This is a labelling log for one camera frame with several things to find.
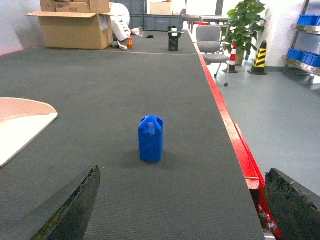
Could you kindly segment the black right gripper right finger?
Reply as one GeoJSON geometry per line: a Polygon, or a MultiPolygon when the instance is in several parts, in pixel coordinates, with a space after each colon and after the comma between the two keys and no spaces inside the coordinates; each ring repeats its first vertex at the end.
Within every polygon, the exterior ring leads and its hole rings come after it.
{"type": "Polygon", "coordinates": [[[265,175],[265,195],[271,214],[285,240],[320,238],[320,196],[282,171],[265,175]]]}

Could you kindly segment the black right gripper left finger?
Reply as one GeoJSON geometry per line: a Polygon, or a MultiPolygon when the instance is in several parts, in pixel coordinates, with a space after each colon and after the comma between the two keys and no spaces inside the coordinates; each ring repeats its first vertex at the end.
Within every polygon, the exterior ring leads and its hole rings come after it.
{"type": "Polygon", "coordinates": [[[90,166],[12,227],[2,240],[82,240],[101,183],[98,165],[90,166]]]}

